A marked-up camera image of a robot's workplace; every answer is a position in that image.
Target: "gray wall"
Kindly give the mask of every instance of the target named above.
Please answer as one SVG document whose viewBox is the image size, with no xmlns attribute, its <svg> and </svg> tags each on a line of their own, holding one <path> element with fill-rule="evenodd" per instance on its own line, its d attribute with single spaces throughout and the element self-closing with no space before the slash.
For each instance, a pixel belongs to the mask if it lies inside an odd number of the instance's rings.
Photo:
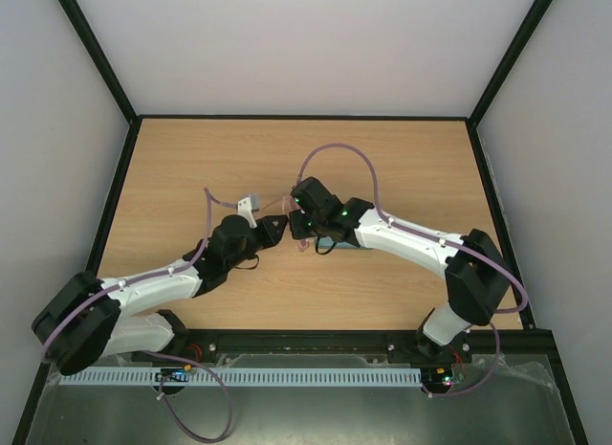
<svg viewBox="0 0 612 445">
<path fill-rule="evenodd" d="M 32 319 L 85 266 L 126 130 L 56 0 L 0 0 L 0 443 L 38 367 Z"/>
<path fill-rule="evenodd" d="M 78 2 L 140 113 L 465 116 L 533 0 Z"/>
<path fill-rule="evenodd" d="M 479 130 L 535 318 L 610 443 L 612 0 L 555 0 Z"/>
</svg>

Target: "wooden tabletop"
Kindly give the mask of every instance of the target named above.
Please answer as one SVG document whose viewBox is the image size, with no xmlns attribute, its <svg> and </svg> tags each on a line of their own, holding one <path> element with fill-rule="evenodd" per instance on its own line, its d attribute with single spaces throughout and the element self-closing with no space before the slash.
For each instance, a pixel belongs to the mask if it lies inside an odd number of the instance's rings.
<svg viewBox="0 0 612 445">
<path fill-rule="evenodd" d="M 99 276 L 136 274 L 192 250 L 204 235 L 204 187 L 230 202 L 257 192 L 265 206 L 290 191 L 313 148 L 331 142 L 373 161 L 386 211 L 441 231 L 494 236 L 463 122 L 144 120 Z M 321 152 L 308 175 L 342 200 L 372 201 L 368 169 L 348 150 Z M 214 206 L 212 226 L 229 213 Z M 274 204 L 261 213 L 282 210 Z M 287 231 L 256 270 L 234 270 L 216 290 L 165 308 L 189 328 L 390 330 L 416 329 L 446 300 L 445 282 L 406 260 L 381 251 L 300 253 Z M 514 305 L 512 293 L 502 305 Z M 518 315 L 494 322 L 521 328 Z"/>
</svg>

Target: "white panel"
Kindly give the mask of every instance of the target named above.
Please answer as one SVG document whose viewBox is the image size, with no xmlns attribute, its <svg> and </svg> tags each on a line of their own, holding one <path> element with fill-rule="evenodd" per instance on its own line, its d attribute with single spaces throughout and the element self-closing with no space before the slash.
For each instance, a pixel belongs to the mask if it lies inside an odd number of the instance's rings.
<svg viewBox="0 0 612 445">
<path fill-rule="evenodd" d="M 78 0 L 139 113 L 468 115 L 533 0 Z"/>
<path fill-rule="evenodd" d="M 593 444 L 612 393 L 612 0 L 555 0 L 481 125 L 540 326 Z"/>
<path fill-rule="evenodd" d="M 56 0 L 0 0 L 0 443 L 38 368 L 30 324 L 85 266 L 125 132 Z"/>
</svg>

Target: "white slotted strip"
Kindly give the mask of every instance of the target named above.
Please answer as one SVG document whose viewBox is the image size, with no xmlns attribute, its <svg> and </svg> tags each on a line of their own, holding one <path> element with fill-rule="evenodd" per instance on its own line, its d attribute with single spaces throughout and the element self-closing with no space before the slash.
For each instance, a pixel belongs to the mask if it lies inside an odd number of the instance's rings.
<svg viewBox="0 0 612 445">
<path fill-rule="evenodd" d="M 89 367 L 76 375 L 62 376 L 64 386 L 152 386 L 160 368 Z M 234 368 L 213 369 L 223 382 L 233 387 L 371 387 L 401 388 L 421 386 L 417 368 Z M 205 371 L 177 375 L 168 386 L 216 386 Z"/>
</svg>

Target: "black and white robotic arm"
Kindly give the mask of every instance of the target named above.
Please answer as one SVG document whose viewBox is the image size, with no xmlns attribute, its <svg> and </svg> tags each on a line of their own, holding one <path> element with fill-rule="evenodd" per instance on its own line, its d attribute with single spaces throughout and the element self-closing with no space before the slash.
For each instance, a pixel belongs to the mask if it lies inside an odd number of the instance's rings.
<svg viewBox="0 0 612 445">
<path fill-rule="evenodd" d="M 62 374 L 70 375 L 111 354 L 149 350 L 180 355 L 187 331 L 173 313 L 135 315 L 215 289 L 240 263 L 277 245 L 288 223 L 294 239 L 328 236 L 337 243 L 380 249 L 444 278 L 448 301 L 432 310 L 417 332 L 417 347 L 431 359 L 460 332 L 489 323 L 508 289 L 508 281 L 491 267 L 452 247 L 469 246 L 503 266 L 501 254 L 483 232 L 443 233 L 383 214 L 359 198 L 342 203 L 314 177 L 294 187 L 292 197 L 300 209 L 289 217 L 258 220 L 252 214 L 251 198 L 241 200 L 238 214 L 223 219 L 195 259 L 200 245 L 163 268 L 133 277 L 77 274 L 34 320 L 32 328 L 41 343 L 86 300 L 96 294 L 101 297 L 54 336 L 47 349 L 49 359 Z"/>
</svg>

